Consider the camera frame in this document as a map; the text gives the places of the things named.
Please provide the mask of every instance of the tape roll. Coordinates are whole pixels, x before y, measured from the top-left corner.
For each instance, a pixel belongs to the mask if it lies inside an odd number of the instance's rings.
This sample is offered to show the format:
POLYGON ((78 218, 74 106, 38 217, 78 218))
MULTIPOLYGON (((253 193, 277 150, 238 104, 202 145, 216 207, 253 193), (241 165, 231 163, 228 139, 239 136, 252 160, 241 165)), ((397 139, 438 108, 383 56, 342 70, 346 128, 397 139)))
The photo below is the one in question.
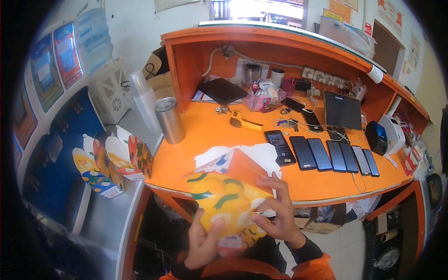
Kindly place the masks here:
POLYGON ((398 235, 398 229, 392 230, 390 232, 383 233, 381 235, 381 242, 387 242, 398 235))

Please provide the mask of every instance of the poster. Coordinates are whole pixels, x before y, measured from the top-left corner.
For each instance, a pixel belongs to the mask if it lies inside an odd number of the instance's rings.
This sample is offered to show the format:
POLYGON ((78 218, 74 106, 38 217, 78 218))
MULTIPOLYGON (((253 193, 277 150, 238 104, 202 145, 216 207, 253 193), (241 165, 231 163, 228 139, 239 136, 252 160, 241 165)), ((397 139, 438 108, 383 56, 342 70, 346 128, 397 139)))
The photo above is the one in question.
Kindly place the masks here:
POLYGON ((344 21, 350 23, 350 16, 352 14, 352 10, 345 6, 342 3, 337 2, 336 0, 330 0, 330 12, 335 13, 341 17, 343 17, 344 21))
POLYGON ((54 61, 51 33, 35 44, 30 63, 37 96, 46 113, 64 93, 54 61))
POLYGON ((329 17, 329 18, 332 18, 332 19, 336 19, 339 22, 343 22, 343 20, 344 20, 341 16, 339 16, 339 15, 337 15, 335 13, 332 13, 332 12, 330 12, 327 9, 323 9, 323 16, 324 17, 329 17))
POLYGON ((386 19, 401 37, 401 16, 402 14, 388 0, 378 0, 378 12, 386 19))
POLYGON ((415 37, 414 33, 411 32, 411 48, 409 49, 409 65, 414 68, 414 70, 417 69, 417 63, 418 63, 418 53, 420 49, 420 42, 415 37))
POLYGON ((22 149, 25 149, 31 135, 37 127, 37 118, 31 108, 25 88, 25 81, 23 80, 19 87, 19 92, 15 94, 13 112, 13 130, 20 146, 22 149))
POLYGON ((337 0, 338 2, 341 2, 342 4, 348 6, 349 8, 358 11, 358 0, 337 0))
POLYGON ((66 89, 83 77, 76 48, 73 22, 54 31, 56 60, 66 89))
POLYGON ((13 157, 14 157, 14 168, 17 172, 19 168, 20 160, 22 159, 22 150, 17 143, 17 139, 13 135, 13 157))

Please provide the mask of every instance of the black smartphone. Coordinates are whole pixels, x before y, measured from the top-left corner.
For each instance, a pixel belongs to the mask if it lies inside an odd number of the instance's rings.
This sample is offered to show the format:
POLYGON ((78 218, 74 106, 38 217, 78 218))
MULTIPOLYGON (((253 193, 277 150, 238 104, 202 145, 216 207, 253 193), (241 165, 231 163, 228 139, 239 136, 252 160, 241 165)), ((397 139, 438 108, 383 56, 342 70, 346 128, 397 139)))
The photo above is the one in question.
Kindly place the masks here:
POLYGON ((361 175, 367 176, 370 175, 370 167, 367 163, 366 156, 362 152, 362 148, 360 146, 352 146, 353 152, 355 153, 356 161, 358 162, 359 170, 361 171, 361 175))
POLYGON ((375 159, 373 158, 372 151, 363 149, 364 155, 366 156, 367 163, 369 164, 370 171, 372 172, 372 177, 379 177, 378 167, 376 166, 375 159))
POLYGON ((310 146, 303 136, 290 136, 289 140, 293 146, 294 154, 296 154, 300 170, 316 169, 316 161, 311 153, 310 146))
POLYGON ((302 109, 305 108, 305 105, 302 103, 288 97, 284 99, 284 104, 296 112, 301 112, 302 109))
POLYGON ((327 140, 328 153, 330 154, 330 159, 333 164, 334 172, 347 172, 347 167, 345 166, 344 156, 342 155, 342 150, 340 149, 339 143, 335 141, 327 140))
POLYGON ((319 138, 308 138, 308 144, 310 145, 313 157, 317 164, 318 171, 330 171, 333 170, 332 163, 328 158, 327 152, 323 147, 322 141, 319 138))
POLYGON ((356 164, 355 155, 353 154, 352 146, 346 143, 339 143, 342 155, 344 156, 345 166, 347 172, 358 173, 358 165, 356 164))
POLYGON ((313 132, 323 132, 323 128, 320 125, 319 120, 317 119, 316 115, 313 113, 305 112, 301 110, 301 113, 303 115, 303 118, 305 119, 306 124, 313 132))
POLYGON ((280 130, 270 130, 264 132, 264 137, 268 143, 271 143, 277 152, 276 162, 279 166, 285 166, 296 163, 293 152, 288 146, 280 130))

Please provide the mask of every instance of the stainless steel tumbler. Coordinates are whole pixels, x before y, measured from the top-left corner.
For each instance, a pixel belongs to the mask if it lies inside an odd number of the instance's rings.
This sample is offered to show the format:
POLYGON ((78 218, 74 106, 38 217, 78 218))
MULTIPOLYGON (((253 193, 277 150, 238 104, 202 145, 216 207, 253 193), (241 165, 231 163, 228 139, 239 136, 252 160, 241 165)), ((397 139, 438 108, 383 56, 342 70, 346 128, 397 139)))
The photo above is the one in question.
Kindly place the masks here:
POLYGON ((159 99, 154 107, 160 128, 169 144, 177 144, 185 138, 181 114, 174 97, 159 99))

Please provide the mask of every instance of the black sleeve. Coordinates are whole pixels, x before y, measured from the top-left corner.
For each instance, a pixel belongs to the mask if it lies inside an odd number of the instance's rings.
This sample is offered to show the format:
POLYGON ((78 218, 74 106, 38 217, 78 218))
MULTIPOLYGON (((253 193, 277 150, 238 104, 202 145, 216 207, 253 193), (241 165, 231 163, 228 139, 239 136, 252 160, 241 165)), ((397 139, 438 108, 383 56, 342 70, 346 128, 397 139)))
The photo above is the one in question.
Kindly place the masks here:
POLYGON ((180 280, 200 279, 202 276, 202 272, 204 271, 204 268, 205 266, 195 270, 190 270, 185 266, 184 261, 182 261, 180 263, 173 264, 173 266, 171 267, 171 273, 174 277, 180 280))
POLYGON ((296 261, 296 264, 308 262, 313 259, 317 259, 322 257, 322 251, 319 249, 319 247, 308 237, 306 237, 305 244, 302 248, 294 249, 289 245, 289 242, 284 242, 285 245, 288 247, 288 249, 293 254, 294 260, 296 261))

